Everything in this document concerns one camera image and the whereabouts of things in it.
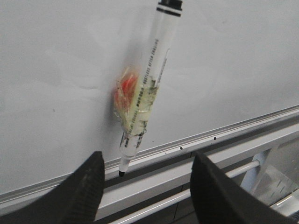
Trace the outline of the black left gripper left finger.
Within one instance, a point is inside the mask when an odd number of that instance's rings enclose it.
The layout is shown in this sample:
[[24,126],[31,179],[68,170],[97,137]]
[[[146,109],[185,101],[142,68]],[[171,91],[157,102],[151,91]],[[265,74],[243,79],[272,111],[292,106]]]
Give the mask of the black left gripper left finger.
[[94,152],[73,174],[33,203],[1,216],[2,224],[92,224],[103,197],[105,166]]

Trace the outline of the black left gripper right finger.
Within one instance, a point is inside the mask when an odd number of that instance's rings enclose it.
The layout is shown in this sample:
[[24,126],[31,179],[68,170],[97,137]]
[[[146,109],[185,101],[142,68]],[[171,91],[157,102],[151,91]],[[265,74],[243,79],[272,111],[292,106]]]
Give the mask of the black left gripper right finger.
[[190,193],[201,224],[293,224],[227,177],[205,154],[192,164]]

